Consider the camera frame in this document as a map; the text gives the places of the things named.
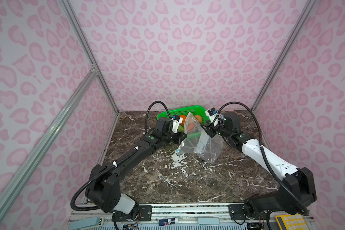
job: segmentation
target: plastic bag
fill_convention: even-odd
[[[181,142],[176,154],[195,153],[209,163],[215,162],[220,156],[224,148],[221,136],[216,135],[210,138],[192,113],[186,116],[184,133],[187,137]]]

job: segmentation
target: vented grille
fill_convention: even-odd
[[[103,227],[92,228],[92,230],[115,230],[113,223],[104,224]],[[206,226],[198,224],[173,224],[171,226],[157,226],[157,224],[142,224],[139,230],[248,230],[246,223],[238,225],[235,223],[222,223],[218,226]]]

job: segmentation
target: black mounting plate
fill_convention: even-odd
[[[138,206],[138,212],[140,212],[140,214],[141,214],[139,221],[151,221],[151,216],[152,216],[152,206],[151,205],[140,205],[140,206]],[[123,221],[123,222],[128,221],[125,218],[126,215],[123,212],[118,211],[114,215],[115,215],[115,220],[118,222],[119,221]]]
[[[243,205],[228,205],[229,214],[231,220],[244,220],[246,217],[244,216],[243,212]],[[265,219],[266,214],[261,212],[262,217]]]

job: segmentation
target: robotic arm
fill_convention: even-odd
[[[206,111],[210,121],[202,124],[205,132],[213,137],[221,135],[229,140],[232,147],[248,155],[273,176],[277,176],[282,185],[276,192],[253,195],[244,201],[244,214],[250,219],[259,216],[262,211],[285,211],[289,214],[300,213],[316,200],[315,184],[312,172],[307,168],[297,168],[267,148],[247,132],[241,131],[239,117],[232,112],[219,114],[215,108]],[[171,119],[160,117],[156,127],[143,134],[135,146],[112,164],[96,165],[90,180],[73,196],[71,207],[77,211],[102,209],[105,213],[120,211],[126,219],[134,219],[138,211],[138,202],[120,192],[120,181],[140,163],[162,145],[180,144],[186,134],[177,131],[182,118],[173,115]],[[86,189],[86,197],[96,206],[84,209],[75,205],[77,196]]]

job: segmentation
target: potato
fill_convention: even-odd
[[[199,115],[197,114],[197,115],[195,115],[194,117],[197,119],[197,121],[198,121],[200,124],[203,123],[203,118],[202,118],[201,116],[199,116]]]

